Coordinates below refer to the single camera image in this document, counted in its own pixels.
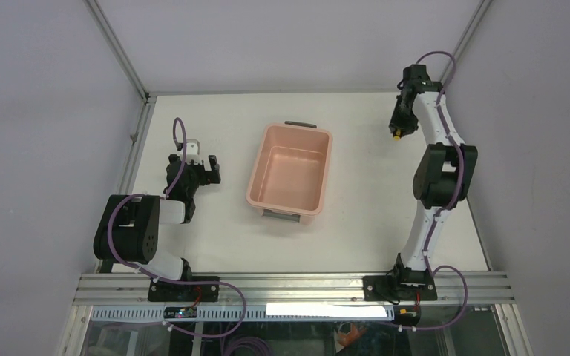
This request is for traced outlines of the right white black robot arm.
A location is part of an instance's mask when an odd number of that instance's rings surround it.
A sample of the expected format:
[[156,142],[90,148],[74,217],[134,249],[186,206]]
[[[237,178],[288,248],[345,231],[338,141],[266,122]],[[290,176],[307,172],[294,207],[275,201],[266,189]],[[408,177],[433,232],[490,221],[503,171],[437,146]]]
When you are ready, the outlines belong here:
[[468,195],[478,150],[459,135],[446,106],[445,89],[430,79],[425,65],[406,67],[398,87],[389,123],[393,138],[421,131],[426,142],[413,176],[416,216],[389,274],[390,293],[397,300],[408,300],[418,289],[433,289],[429,257],[451,211]]

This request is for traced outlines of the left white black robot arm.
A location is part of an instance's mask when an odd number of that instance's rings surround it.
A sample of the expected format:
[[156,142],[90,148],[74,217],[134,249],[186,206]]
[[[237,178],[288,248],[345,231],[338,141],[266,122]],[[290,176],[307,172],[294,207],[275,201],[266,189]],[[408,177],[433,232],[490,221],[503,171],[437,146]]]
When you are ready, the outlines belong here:
[[166,179],[175,184],[169,198],[111,195],[94,236],[93,251],[100,260],[125,262],[143,274],[151,273],[156,281],[166,280],[166,293],[184,301],[194,291],[190,264],[159,247],[159,227],[191,222],[197,189],[221,183],[220,165],[215,155],[209,155],[207,161],[190,157],[185,165],[177,154],[168,159]]

